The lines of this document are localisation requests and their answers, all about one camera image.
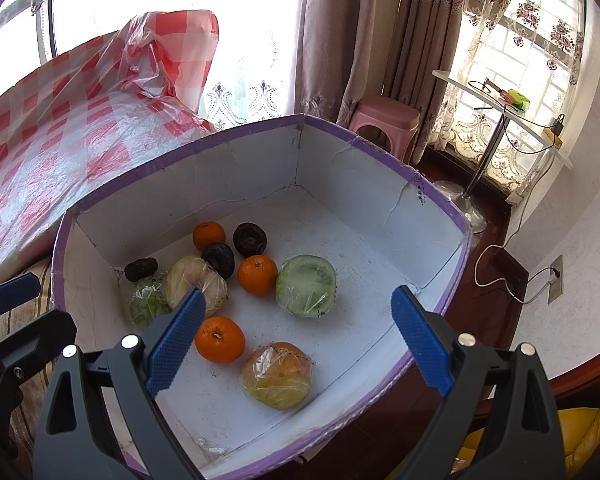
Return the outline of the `green cabbage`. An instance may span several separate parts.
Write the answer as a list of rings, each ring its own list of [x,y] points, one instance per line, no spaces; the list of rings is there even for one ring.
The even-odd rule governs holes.
[[[159,271],[134,284],[128,301],[129,318],[133,325],[144,330],[158,316],[171,312],[164,291],[166,272]]]

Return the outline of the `large orange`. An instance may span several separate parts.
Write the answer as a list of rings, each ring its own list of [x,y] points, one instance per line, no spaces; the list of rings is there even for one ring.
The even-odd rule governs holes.
[[[242,356],[246,338],[242,329],[230,318],[212,316],[202,322],[194,344],[198,353],[215,364],[228,364]]]

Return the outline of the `yellow fruit slice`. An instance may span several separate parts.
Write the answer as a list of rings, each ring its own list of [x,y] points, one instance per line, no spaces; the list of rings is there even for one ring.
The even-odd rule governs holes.
[[[228,300],[228,286],[222,276],[203,258],[186,256],[170,267],[163,281],[164,296],[174,310],[192,287],[204,294],[205,318],[211,318]]]

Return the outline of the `yellow-green fruit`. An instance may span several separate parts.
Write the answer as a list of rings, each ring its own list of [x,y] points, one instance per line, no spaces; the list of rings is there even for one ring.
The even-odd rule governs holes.
[[[245,392],[279,411],[302,403],[311,387],[312,361],[289,342],[276,341],[258,349],[242,368]]]

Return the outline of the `small orange tangerine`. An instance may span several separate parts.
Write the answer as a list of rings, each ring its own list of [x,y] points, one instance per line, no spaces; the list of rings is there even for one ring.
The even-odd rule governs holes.
[[[212,244],[224,243],[226,234],[224,228],[218,222],[206,221],[194,227],[192,240],[198,252],[204,252]]]

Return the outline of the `small dark passion fruit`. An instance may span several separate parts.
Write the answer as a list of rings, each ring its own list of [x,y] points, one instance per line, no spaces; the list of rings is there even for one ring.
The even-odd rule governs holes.
[[[265,252],[268,237],[257,224],[242,222],[233,233],[233,244],[242,258],[249,258]]]

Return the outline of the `green melon half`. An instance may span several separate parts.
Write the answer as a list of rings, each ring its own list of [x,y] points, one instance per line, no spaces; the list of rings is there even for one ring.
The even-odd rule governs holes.
[[[275,300],[279,307],[298,318],[320,318],[334,306],[337,273],[325,258],[298,255],[279,270]]]

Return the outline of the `striped sofa cushion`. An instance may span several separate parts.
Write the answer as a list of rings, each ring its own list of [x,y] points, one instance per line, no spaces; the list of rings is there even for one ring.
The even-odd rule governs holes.
[[[52,310],[50,300],[50,274],[52,260],[46,257],[32,264],[23,274],[33,273],[41,284],[40,294],[25,304],[0,315],[0,343],[4,339],[12,339],[12,335],[20,332],[24,326],[35,322]],[[45,393],[54,371],[54,363],[42,365],[38,356],[39,336],[33,330],[26,330],[26,336],[17,336],[17,342],[23,342],[22,349],[15,353],[12,364],[12,376],[19,382],[22,394],[20,404],[10,414],[9,437],[17,450],[12,461],[15,470],[23,479],[32,478],[32,462],[38,419],[43,407]]]

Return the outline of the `yellow cushion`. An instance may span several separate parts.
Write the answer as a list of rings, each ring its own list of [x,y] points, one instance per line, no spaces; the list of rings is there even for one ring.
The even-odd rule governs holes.
[[[558,411],[565,449],[566,478],[572,479],[600,446],[600,407]]]

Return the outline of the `purple cardboard box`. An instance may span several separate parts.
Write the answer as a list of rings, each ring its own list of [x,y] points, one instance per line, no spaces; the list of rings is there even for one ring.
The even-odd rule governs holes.
[[[407,370],[390,312],[440,313],[468,223],[413,168],[311,116],[206,136],[91,192],[61,220],[52,298],[85,352],[163,320],[204,322],[157,404],[207,479],[251,479],[346,426]]]

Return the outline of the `red white checkered tablecloth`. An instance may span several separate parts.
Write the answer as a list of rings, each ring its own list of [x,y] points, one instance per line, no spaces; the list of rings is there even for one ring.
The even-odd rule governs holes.
[[[198,108],[219,34],[208,10],[149,12],[0,96],[0,283],[83,196],[211,133]]]

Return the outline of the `pink plastic stool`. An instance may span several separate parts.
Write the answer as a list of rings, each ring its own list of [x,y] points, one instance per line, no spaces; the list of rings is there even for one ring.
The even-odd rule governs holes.
[[[419,127],[419,112],[385,96],[366,96],[358,102],[349,130],[357,133],[364,127],[375,127],[387,136],[390,154],[403,160]]]

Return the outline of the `floral lace sheer curtain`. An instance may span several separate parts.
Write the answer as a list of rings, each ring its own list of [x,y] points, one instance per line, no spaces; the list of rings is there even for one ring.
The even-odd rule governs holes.
[[[461,84],[489,79],[530,104],[523,126],[510,125],[486,177],[505,192],[522,190],[544,159],[532,136],[572,103],[585,38],[585,0],[465,0],[451,75]]]

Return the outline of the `brown pink curtain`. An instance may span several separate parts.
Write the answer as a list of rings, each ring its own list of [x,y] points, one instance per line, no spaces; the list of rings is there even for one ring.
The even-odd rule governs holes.
[[[300,0],[294,111],[347,127],[366,96],[418,111],[405,161],[416,165],[434,132],[465,0]]]

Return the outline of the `wall power socket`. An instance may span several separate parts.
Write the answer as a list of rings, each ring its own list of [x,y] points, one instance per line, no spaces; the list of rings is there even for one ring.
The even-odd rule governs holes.
[[[547,302],[551,304],[564,292],[564,257],[559,255],[550,265],[550,287]]]

